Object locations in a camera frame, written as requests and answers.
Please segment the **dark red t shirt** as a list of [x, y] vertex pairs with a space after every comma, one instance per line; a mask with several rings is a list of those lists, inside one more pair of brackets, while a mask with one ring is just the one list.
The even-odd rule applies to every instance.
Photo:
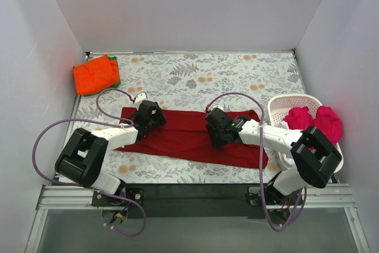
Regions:
[[166, 124], [141, 142], [118, 148], [122, 152], [168, 156], [194, 162], [259, 168], [259, 146], [232, 143], [214, 148], [205, 127], [205, 113], [164, 110]]

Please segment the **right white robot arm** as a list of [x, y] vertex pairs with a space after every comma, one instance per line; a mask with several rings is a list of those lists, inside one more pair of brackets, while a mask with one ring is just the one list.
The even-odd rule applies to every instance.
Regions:
[[215, 148], [231, 143], [263, 146], [293, 160], [293, 166], [276, 174], [259, 193], [272, 204], [285, 202], [292, 193], [309, 185], [325, 188], [334, 173], [342, 168], [340, 150], [317, 127], [290, 130], [264, 126], [245, 116], [233, 119], [219, 108], [207, 113], [205, 120]]

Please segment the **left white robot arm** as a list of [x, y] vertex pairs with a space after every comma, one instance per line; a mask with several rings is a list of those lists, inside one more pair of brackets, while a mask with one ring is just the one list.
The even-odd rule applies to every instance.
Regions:
[[119, 178], [102, 170], [105, 155], [140, 142], [149, 132], [166, 124], [158, 103], [148, 100], [137, 103], [131, 118], [131, 127], [121, 123], [103, 130], [76, 129], [58, 157], [55, 171], [83, 188], [105, 192], [105, 198], [112, 205], [121, 205], [126, 191]]

